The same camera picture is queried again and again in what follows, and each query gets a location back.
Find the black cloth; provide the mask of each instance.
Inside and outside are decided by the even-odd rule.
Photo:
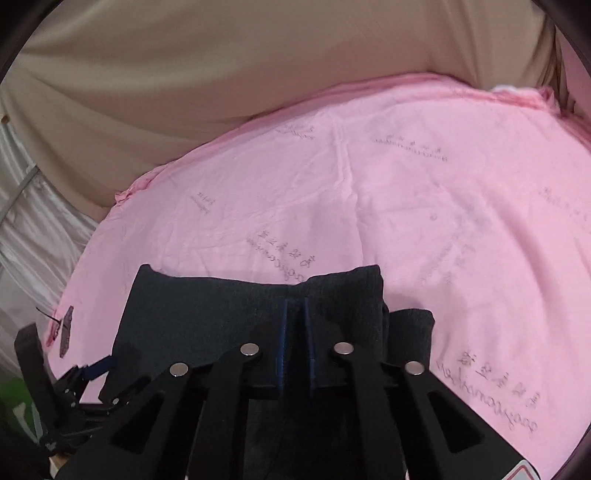
[[[0,425],[0,478],[43,480],[51,478],[45,451],[29,438]]]
[[[140,376],[155,378],[175,362],[192,367],[212,363],[249,341],[260,323],[285,317],[292,326],[305,302],[312,321],[322,318],[339,325],[344,340],[363,346],[377,361],[428,365],[431,313],[389,313],[383,289],[376,265],[312,277],[296,286],[174,278],[143,265],[113,345],[118,366],[109,373],[100,398],[110,402]],[[290,343],[301,342],[292,338]],[[301,352],[290,355],[290,365],[305,364],[305,358],[296,358]],[[250,402],[245,480],[356,477],[352,450],[358,447],[345,428],[355,416],[353,401],[311,400],[302,390],[302,395],[285,395],[281,401]]]

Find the beige backdrop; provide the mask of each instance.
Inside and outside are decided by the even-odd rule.
[[[142,173],[320,89],[424,71],[539,86],[553,47],[530,0],[64,0],[0,108],[47,178],[100,220]]]

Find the written signature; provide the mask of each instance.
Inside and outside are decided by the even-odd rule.
[[[536,422],[523,417],[516,411],[509,410],[503,406],[500,400],[495,399],[491,395],[486,395],[479,388],[470,385],[462,371],[462,367],[457,367],[457,373],[454,373],[450,368],[446,367],[443,362],[437,361],[437,369],[443,373],[446,381],[451,383],[455,389],[469,394],[472,398],[475,398],[484,403],[484,405],[490,407],[495,412],[495,415],[505,418],[511,431],[515,430],[515,426],[521,426],[528,429],[530,435],[533,435],[538,430],[538,424]]]
[[[442,162],[447,162],[447,157],[441,154],[441,148],[438,148],[432,151],[426,145],[417,146],[415,142],[407,142],[404,140],[403,137],[394,138],[393,135],[388,135],[386,138],[375,138],[374,143],[381,143],[384,145],[392,145],[394,147],[402,148],[403,150],[407,150],[415,155],[420,155],[425,158],[436,158],[437,160],[441,160]]]
[[[302,283],[306,281],[306,278],[297,272],[295,269],[290,268],[288,265],[285,264],[284,261],[281,261],[281,258],[276,257],[273,253],[269,252],[266,247],[259,245],[255,240],[252,238],[246,239],[248,245],[250,245],[254,250],[262,253],[265,257],[269,259],[273,263],[273,266],[283,272],[284,279],[286,281],[290,279],[296,280],[298,283]]]

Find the wrinkle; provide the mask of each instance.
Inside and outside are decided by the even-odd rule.
[[[509,237],[515,241],[527,261],[543,301],[546,342],[556,343],[559,338],[565,347],[574,351],[572,335],[565,328],[565,324],[560,321],[566,311],[562,298],[557,294],[560,286],[553,279],[551,267],[545,260],[536,238],[525,228],[525,220],[518,218],[503,198],[484,185],[482,185],[481,191],[486,196],[489,206],[503,223]]]
[[[349,154],[349,149],[348,149],[349,139],[348,139],[347,135],[345,135],[344,132],[342,131],[342,126],[338,122],[338,118],[336,116],[334,116],[332,113],[330,113],[330,119],[331,119],[332,125],[333,125],[333,132],[334,132],[335,137],[337,139],[336,145],[335,145],[335,147],[336,147],[335,152],[336,152],[336,156],[337,156],[337,162],[342,167],[342,173],[343,173],[342,185],[349,186],[347,200],[352,200],[354,202],[353,212],[355,214],[355,231],[357,232],[359,249],[361,251],[362,265],[366,265],[367,264],[366,251],[363,247],[363,241],[361,238],[361,228],[360,228],[360,225],[363,224],[363,222],[359,218],[359,211],[361,209],[359,207],[359,192],[358,192],[358,189],[356,188],[357,185],[356,185],[356,182],[354,181],[353,168],[351,166],[351,159],[350,159],[350,154]]]
[[[577,239],[574,239],[574,245],[577,249],[577,253],[579,254],[579,258],[581,259],[581,263],[583,264],[583,267],[585,268],[587,275],[589,276],[589,280],[591,280],[591,261],[583,252],[583,248],[581,247]]]

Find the pink sheet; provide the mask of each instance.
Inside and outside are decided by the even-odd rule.
[[[57,309],[74,319],[51,367],[111,352],[143,263],[262,283],[379,264],[391,310],[434,313],[432,371],[550,479],[591,421],[585,138],[547,90],[431,74],[253,121],[119,195]]]

